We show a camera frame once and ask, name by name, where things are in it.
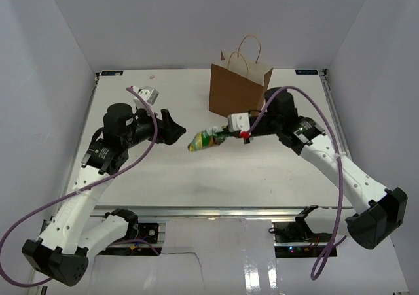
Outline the large green snack bag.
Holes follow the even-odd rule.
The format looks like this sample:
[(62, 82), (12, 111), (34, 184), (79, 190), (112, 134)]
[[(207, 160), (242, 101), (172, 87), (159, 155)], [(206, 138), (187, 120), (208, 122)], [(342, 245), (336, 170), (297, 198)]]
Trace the large green snack bag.
[(189, 152), (196, 152), (212, 147), (218, 147), (224, 143), (233, 133), (228, 126), (214, 126), (198, 132), (192, 141), (188, 144)]

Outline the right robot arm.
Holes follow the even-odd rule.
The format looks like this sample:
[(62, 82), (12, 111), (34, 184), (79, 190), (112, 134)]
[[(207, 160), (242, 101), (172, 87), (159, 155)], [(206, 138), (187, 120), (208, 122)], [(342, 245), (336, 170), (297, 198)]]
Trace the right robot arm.
[(354, 215), (346, 217), (348, 235), (366, 249), (374, 249), (403, 223), (408, 196), (377, 182), (337, 152), (333, 135), (313, 119), (298, 114), (289, 87), (264, 93), (259, 116), (250, 118), (250, 137), (276, 135), (279, 142), (321, 171), (346, 197)]

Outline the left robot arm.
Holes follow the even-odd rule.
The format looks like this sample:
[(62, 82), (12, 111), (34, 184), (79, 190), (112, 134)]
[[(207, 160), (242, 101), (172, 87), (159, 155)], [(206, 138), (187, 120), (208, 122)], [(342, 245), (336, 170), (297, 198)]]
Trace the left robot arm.
[(37, 240), (28, 239), (22, 253), (33, 268), (67, 286), (76, 285), (91, 258), (116, 241), (131, 242), (138, 235), (138, 216), (127, 209), (105, 214), (105, 220), (89, 232), (84, 227), (112, 175), (120, 173), (130, 148), (143, 141), (172, 145), (186, 133), (169, 110), (153, 117), (144, 108), (125, 103), (108, 107), (103, 126), (92, 136), (75, 181), (74, 195), (64, 200), (59, 211)]

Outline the brown paper bag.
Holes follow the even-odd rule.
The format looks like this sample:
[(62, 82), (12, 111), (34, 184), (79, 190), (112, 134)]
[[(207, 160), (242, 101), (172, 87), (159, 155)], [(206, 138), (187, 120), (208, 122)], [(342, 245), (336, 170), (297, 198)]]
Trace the brown paper bag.
[(209, 111), (227, 117), (233, 113), (258, 111), (263, 106), (273, 66), (260, 61), (261, 42), (255, 58), (242, 53), (246, 35), (236, 51), (221, 52), (221, 59), (211, 65), (209, 83)]

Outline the right blue corner label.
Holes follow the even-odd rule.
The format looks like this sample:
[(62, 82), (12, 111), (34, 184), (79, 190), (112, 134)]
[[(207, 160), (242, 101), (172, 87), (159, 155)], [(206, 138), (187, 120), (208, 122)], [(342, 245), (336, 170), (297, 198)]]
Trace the right blue corner label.
[(297, 75), (318, 75), (318, 71), (315, 69), (296, 69)]

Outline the blue corner label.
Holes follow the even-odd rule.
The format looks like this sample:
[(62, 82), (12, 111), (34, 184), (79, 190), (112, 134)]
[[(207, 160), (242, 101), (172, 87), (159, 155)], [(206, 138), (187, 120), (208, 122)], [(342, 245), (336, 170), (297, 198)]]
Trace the blue corner label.
[(109, 76), (122, 76), (123, 73), (124, 73), (124, 71), (109, 71), (109, 70), (106, 70), (106, 71), (102, 71), (100, 73), (100, 75), (101, 76), (106, 76), (106, 77), (109, 77)]
[(297, 75), (318, 75), (318, 71), (315, 69), (296, 69)]

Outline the left blue corner label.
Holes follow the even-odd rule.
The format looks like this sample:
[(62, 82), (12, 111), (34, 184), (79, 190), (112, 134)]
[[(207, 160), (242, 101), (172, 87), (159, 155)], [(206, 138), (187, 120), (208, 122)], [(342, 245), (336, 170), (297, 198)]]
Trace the left blue corner label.
[(109, 76), (122, 76), (123, 73), (124, 73), (124, 71), (109, 71), (109, 70), (106, 70), (106, 71), (102, 71), (100, 73), (100, 75), (101, 76), (106, 76), (106, 77), (109, 77)]

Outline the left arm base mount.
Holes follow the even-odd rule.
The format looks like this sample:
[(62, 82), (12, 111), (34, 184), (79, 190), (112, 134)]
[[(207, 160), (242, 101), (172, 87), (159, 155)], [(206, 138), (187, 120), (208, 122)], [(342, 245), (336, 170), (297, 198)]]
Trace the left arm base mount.
[(125, 243), (121, 245), (112, 245), (100, 252), (100, 255), (111, 256), (158, 256), (161, 248), (156, 247), (156, 253), (148, 246), (139, 242), (138, 239), (143, 240), (151, 245), (158, 243), (158, 223), (140, 222), (138, 216), (127, 209), (115, 209), (112, 212), (104, 214), (104, 219), (109, 216), (122, 217), (128, 222), (127, 233), (123, 238), (117, 240), (118, 243), (126, 240), (134, 240), (134, 242)]

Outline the aluminium front rail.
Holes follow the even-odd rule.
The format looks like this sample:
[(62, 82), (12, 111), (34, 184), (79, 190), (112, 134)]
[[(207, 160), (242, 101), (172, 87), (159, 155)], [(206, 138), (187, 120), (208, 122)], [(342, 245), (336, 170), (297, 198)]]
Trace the aluminium front rail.
[(122, 207), (139, 218), (175, 218), (175, 217), (238, 217), (238, 218), (277, 218), (291, 217), (302, 212), (305, 207)]

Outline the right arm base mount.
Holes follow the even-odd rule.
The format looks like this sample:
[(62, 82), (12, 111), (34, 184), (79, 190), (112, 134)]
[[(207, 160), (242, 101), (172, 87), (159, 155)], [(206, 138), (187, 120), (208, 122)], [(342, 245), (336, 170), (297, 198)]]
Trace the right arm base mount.
[(317, 205), (268, 208), (266, 215), (277, 259), (316, 258), (332, 236), (337, 209)]

